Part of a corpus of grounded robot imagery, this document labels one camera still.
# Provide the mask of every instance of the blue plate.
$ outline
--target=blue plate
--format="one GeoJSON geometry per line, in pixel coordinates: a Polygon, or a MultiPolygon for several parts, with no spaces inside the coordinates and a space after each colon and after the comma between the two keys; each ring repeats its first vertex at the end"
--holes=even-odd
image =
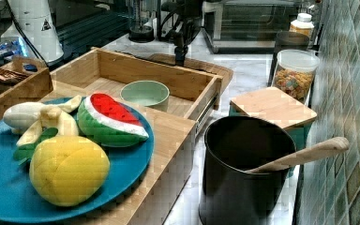
{"type": "MultiPolygon", "coordinates": [[[[68,98],[50,101],[66,102],[68,98]]],[[[145,142],[121,148],[103,147],[110,158],[111,168],[103,186],[87,201],[74,207],[58,207],[42,199],[31,185],[27,168],[13,159],[16,142],[10,127],[0,121],[0,220],[15,223],[53,222],[73,218],[112,201],[141,177],[148,166],[154,149],[154,134],[148,122],[137,111],[130,110],[149,135],[145,142]]]]}

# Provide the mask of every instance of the toy lemon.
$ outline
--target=toy lemon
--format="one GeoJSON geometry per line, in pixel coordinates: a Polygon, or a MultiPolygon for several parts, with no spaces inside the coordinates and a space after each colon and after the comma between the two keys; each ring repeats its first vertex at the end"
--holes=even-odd
{"type": "Polygon", "coordinates": [[[29,176],[42,198],[74,206],[102,186],[109,170],[110,161],[96,143],[79,136],[57,136],[37,146],[29,176]]]}

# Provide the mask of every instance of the toaster oven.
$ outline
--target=toaster oven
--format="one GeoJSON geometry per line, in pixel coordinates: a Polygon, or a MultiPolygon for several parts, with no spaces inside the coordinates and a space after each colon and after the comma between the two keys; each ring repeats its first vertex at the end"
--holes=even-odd
{"type": "Polygon", "coordinates": [[[303,0],[206,1],[204,34],[213,53],[220,50],[272,51],[278,32],[289,30],[303,0]]]}

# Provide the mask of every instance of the ceramic bowl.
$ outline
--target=ceramic bowl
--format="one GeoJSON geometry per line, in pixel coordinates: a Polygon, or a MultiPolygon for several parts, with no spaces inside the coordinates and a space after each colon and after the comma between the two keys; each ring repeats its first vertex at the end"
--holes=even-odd
{"type": "Polygon", "coordinates": [[[166,112],[169,103],[169,88],[154,81],[131,82],[121,90],[121,99],[166,112]]]}

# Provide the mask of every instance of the kitchen drawer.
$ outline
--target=kitchen drawer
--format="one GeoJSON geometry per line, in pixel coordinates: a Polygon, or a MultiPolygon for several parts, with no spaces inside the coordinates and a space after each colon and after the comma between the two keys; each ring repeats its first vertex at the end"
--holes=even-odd
{"type": "Polygon", "coordinates": [[[98,48],[52,72],[57,88],[44,98],[90,95],[95,91],[120,98],[128,83],[150,80],[164,83],[171,95],[166,113],[193,120],[196,132],[228,84],[228,77],[186,67],[171,67],[98,48]]]}

